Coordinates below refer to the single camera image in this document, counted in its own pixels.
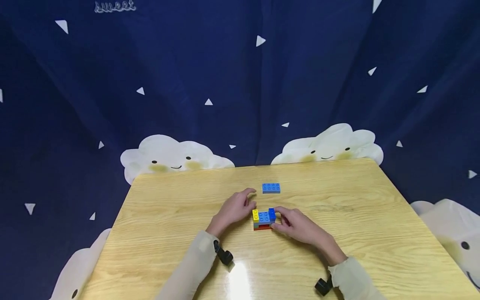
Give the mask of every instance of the cloud eye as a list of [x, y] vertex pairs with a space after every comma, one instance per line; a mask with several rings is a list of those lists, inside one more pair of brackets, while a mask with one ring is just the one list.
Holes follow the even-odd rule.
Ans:
[[463, 249], [465, 250], [469, 250], [470, 249], [470, 245], [466, 242], [466, 241], [463, 241], [461, 244]]

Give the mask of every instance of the left hand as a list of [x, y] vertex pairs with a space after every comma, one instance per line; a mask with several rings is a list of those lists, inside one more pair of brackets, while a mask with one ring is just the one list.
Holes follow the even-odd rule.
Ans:
[[218, 213], [213, 216], [206, 232], [216, 236], [222, 235], [223, 231], [231, 224], [244, 219], [252, 213], [257, 206], [256, 201], [250, 201], [248, 195], [257, 192], [255, 189], [246, 188], [230, 196], [222, 205]]

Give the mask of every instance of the wooden table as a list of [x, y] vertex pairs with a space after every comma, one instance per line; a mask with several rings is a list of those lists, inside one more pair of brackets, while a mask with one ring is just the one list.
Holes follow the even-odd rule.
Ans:
[[[281, 194], [261, 194], [279, 182]], [[477, 290], [369, 159], [143, 175], [132, 185], [84, 300], [153, 300], [223, 201], [257, 189], [259, 210], [296, 207], [354, 255], [388, 299], [476, 299]], [[234, 255], [214, 264], [197, 299], [320, 299], [326, 271], [314, 252], [249, 218], [222, 238]], [[330, 292], [324, 299], [337, 299]]]

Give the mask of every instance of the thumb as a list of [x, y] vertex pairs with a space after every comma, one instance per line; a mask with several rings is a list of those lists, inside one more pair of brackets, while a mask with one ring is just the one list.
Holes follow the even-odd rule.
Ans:
[[290, 226], [287, 226], [287, 225], [283, 225], [283, 224], [279, 224], [279, 223], [273, 223], [270, 225], [270, 227], [275, 230], [275, 231], [278, 231], [280, 233], [283, 233], [283, 234], [286, 234], [288, 236], [291, 236], [291, 234], [293, 233], [293, 228], [290, 227]]

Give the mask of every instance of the cloud pattern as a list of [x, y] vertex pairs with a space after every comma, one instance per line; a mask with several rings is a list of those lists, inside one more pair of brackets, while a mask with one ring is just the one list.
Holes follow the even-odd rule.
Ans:
[[129, 184], [145, 173], [235, 167], [229, 159], [213, 154], [205, 145], [192, 141], [178, 142], [161, 134], [146, 137], [138, 149], [125, 150], [120, 161], [125, 167], [125, 180]]
[[346, 123], [335, 124], [315, 137], [288, 142], [272, 165], [360, 157], [369, 157], [379, 165], [384, 153], [374, 142], [375, 134], [369, 130], [353, 131]]
[[105, 229], [90, 248], [80, 249], [67, 261], [60, 272], [50, 300], [79, 299], [93, 273], [110, 228]]
[[430, 231], [480, 290], [480, 216], [450, 199], [411, 204]]

